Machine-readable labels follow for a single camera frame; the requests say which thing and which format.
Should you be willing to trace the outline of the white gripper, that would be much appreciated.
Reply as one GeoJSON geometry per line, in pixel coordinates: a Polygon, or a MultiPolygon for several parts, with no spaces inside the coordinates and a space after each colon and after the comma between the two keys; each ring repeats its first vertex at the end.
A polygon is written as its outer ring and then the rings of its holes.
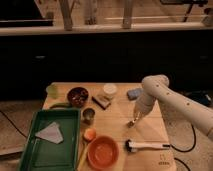
{"type": "Polygon", "coordinates": [[[139,119],[148,115],[155,104],[156,99],[147,93],[142,93],[135,102],[135,107],[133,110],[134,123],[139,119]]]}

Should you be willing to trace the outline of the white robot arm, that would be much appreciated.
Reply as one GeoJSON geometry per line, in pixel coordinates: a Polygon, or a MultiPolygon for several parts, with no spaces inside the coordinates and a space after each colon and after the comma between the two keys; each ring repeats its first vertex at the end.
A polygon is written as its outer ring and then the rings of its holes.
{"type": "Polygon", "coordinates": [[[191,100],[169,88],[166,75],[146,76],[142,80],[142,93],[135,102],[134,118],[148,115],[155,101],[162,101],[179,111],[200,132],[213,141],[213,109],[191,100]]]}

